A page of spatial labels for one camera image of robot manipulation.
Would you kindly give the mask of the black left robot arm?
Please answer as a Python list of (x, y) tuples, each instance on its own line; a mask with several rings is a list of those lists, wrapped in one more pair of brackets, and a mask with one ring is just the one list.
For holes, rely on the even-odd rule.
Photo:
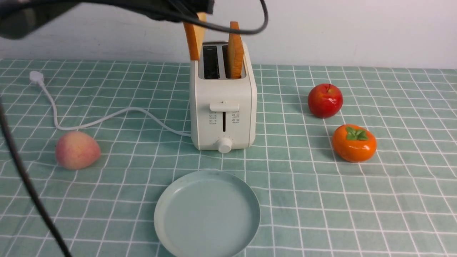
[(81, 3), (110, 5), (174, 23), (181, 20), (168, 13), (197, 18), (201, 12), (212, 14), (215, 5), (214, 0), (2, 0), (1, 38), (24, 39)]

